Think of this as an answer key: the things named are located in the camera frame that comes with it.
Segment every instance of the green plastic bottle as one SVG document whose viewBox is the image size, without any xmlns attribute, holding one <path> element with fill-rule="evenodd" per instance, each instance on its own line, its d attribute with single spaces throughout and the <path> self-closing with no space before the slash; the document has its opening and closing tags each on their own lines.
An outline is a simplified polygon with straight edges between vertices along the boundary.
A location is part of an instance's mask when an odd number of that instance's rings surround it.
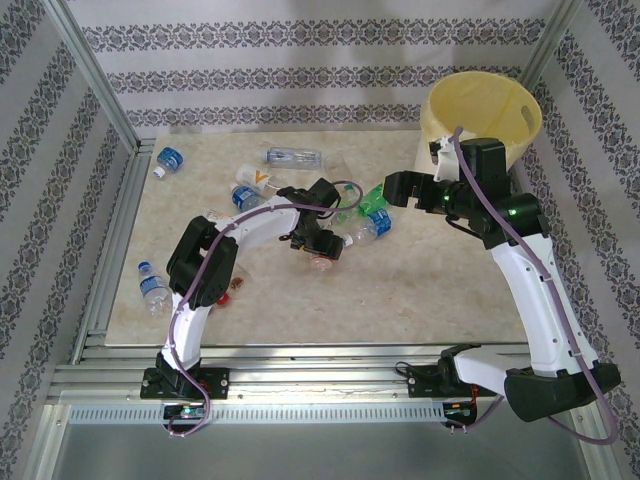
<svg viewBox="0 0 640 480">
<path fill-rule="evenodd" d="M 387 205 L 389 205 L 389 202 L 387 202 L 382 196 L 382 184 L 380 184 L 371 189 L 371 191 L 364 196 L 360 205 L 358 205 L 358 211 L 360 212 L 360 215 L 366 217 L 377 212 L 381 208 L 386 208 Z"/>
</svg>

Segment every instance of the enclosure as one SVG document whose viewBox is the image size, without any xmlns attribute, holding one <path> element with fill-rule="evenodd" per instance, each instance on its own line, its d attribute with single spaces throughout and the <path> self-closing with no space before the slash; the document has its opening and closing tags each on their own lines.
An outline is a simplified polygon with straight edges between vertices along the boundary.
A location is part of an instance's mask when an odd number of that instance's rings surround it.
<svg viewBox="0 0 640 480">
<path fill-rule="evenodd" d="M 0 477 L 215 465 L 212 478 L 640 478 L 638 8 L 4 0 Z M 398 362 L 433 364 L 469 342 L 529 359 L 481 242 L 418 211 L 328 274 L 275 239 L 241 258 L 250 281 L 203 337 L 203 363 L 230 369 L 228 397 L 184 446 L 168 440 L 162 402 L 140 388 L 170 318 L 145 312 L 136 265 L 164 270 L 205 210 L 235 214 L 235 171 L 269 147 L 339 152 L 365 190 L 412 170 L 431 88 L 476 70 L 518 80 L 540 106 L 540 132 L 509 172 L 542 205 L 585 336 L 620 369 L 607 395 L 618 441 L 578 442 L 505 405 L 451 438 L 443 402 L 410 398 Z M 185 163 L 159 182 L 166 146 Z M 307 188 L 323 172 L 276 174 Z M 561 419 L 606 435 L 594 404 Z"/>
</svg>

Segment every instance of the plastic bottle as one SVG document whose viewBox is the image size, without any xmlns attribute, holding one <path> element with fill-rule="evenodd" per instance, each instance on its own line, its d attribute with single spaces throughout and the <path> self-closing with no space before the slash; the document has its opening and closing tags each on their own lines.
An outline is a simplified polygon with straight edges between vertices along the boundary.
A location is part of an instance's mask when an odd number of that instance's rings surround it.
<svg viewBox="0 0 640 480">
<path fill-rule="evenodd" d="M 307 148 L 271 147 L 265 152 L 264 161 L 271 167 L 319 170 L 322 153 Z"/>
<path fill-rule="evenodd" d="M 171 295 L 164 279 L 155 274 L 149 262 L 141 262 L 138 265 L 138 276 L 142 298 L 149 313 L 153 316 L 169 313 Z"/>
<path fill-rule="evenodd" d="M 153 169 L 156 178 L 162 178 L 167 172 L 175 173 L 182 165 L 182 155 L 170 147 L 165 147 L 158 154 L 158 166 Z"/>
<path fill-rule="evenodd" d="M 264 198 L 245 185 L 231 185 L 231 201 L 241 212 L 264 203 Z"/>
<path fill-rule="evenodd" d="M 210 222 L 218 222 L 220 220 L 226 220 L 227 218 L 231 218 L 226 213 L 219 212 L 218 210 L 207 210 L 202 214 L 204 218 L 209 220 Z"/>
<path fill-rule="evenodd" d="M 360 215 L 366 217 L 381 208 L 387 208 L 388 205 L 389 202 L 382 196 L 382 184 L 380 184 L 372 188 L 371 191 L 362 198 L 360 205 L 358 205 L 358 210 L 360 210 Z"/>
<path fill-rule="evenodd" d="M 278 177 L 269 175 L 248 163 L 238 169 L 236 181 L 240 185 L 250 187 L 264 198 L 271 198 L 278 190 L 286 187 L 286 184 Z"/>
<path fill-rule="evenodd" d="M 340 153 L 334 153 L 329 155 L 324 161 L 324 170 L 327 175 L 327 179 L 331 182 L 337 182 L 340 180 L 351 180 L 353 178 L 351 170 L 344 161 L 344 157 Z M 338 207 L 348 207 L 355 203 L 358 199 L 358 192 L 353 185 L 336 185 L 338 193 L 340 194 L 340 203 Z M 331 220 L 331 225 L 342 225 L 349 221 L 349 219 L 358 211 L 357 208 L 347 210 L 345 212 L 334 215 Z"/>
<path fill-rule="evenodd" d="M 309 256 L 309 266 L 316 272 L 326 272 L 333 268 L 333 260 L 316 253 L 312 253 Z"/>
<path fill-rule="evenodd" d="M 342 237 L 345 248 L 356 244 L 367 245 L 391 230 L 393 218 L 392 210 L 381 208 L 366 217 L 353 217 L 348 224 L 337 228 L 335 234 Z"/>
</svg>

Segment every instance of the patterned wallpaper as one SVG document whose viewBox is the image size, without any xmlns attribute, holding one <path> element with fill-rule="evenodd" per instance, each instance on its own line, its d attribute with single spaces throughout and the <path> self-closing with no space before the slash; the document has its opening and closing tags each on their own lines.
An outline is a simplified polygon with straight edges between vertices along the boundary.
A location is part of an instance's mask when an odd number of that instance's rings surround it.
<svg viewBox="0 0 640 480">
<path fill-rule="evenodd" d="M 0 1 L 0 479 L 69 361 L 129 155 L 37 0 Z"/>
<path fill-rule="evenodd" d="M 141 138 L 416 128 L 435 81 L 515 76 L 555 0 L 70 0 Z"/>
<path fill-rule="evenodd" d="M 623 478 L 640 478 L 640 16 L 627 0 L 585 2 L 535 96 L 543 130 L 517 165 L 542 201 L 573 306 L 600 357 Z"/>
</svg>

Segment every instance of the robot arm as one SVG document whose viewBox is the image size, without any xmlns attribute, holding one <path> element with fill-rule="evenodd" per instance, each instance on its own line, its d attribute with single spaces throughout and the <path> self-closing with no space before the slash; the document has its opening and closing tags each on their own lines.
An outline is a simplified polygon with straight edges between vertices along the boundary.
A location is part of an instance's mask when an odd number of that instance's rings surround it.
<svg viewBox="0 0 640 480">
<path fill-rule="evenodd" d="M 177 357 L 185 370 L 191 370 L 192 376 L 197 376 L 207 316 L 213 304 L 227 291 L 237 257 L 274 237 L 290 240 L 291 248 L 295 250 L 321 254 L 334 260 L 340 257 L 342 239 L 320 226 L 316 211 L 296 208 L 296 205 L 330 207 L 338 199 L 335 187 L 320 179 L 308 191 L 293 187 L 281 189 L 278 195 L 254 209 L 263 211 L 259 215 L 245 212 L 218 223 L 209 222 L 204 217 L 191 220 L 167 265 L 174 316 L 204 261 L 203 251 L 208 251 L 214 239 L 228 226 L 234 224 L 237 227 L 220 239 L 188 305 L 177 312 L 173 339 Z M 156 369 L 168 383 L 164 390 L 175 392 L 177 397 L 188 397 L 193 393 L 178 371 L 169 338 L 158 354 Z"/>
<path fill-rule="evenodd" d="M 495 139 L 474 139 L 461 143 L 474 178 L 499 214 L 525 239 L 559 286 L 562 305 L 577 338 L 581 355 L 606 392 L 620 383 L 616 365 L 598 362 L 575 318 L 552 252 L 549 227 L 537 199 L 530 194 L 512 195 L 506 175 L 504 145 Z M 396 206 L 406 207 L 409 197 L 417 198 L 416 208 L 447 216 L 449 223 L 469 220 L 467 233 L 480 238 L 500 267 L 513 294 L 524 324 L 531 354 L 531 368 L 511 368 L 509 359 L 467 348 L 441 361 L 460 381 L 477 384 L 503 395 L 524 421 L 549 416 L 595 400 L 562 328 L 560 317 L 546 282 L 533 262 L 484 209 L 470 185 L 458 171 L 453 146 L 442 139 L 431 145 L 438 156 L 435 175 L 398 172 L 386 178 L 383 195 Z"/>
</svg>

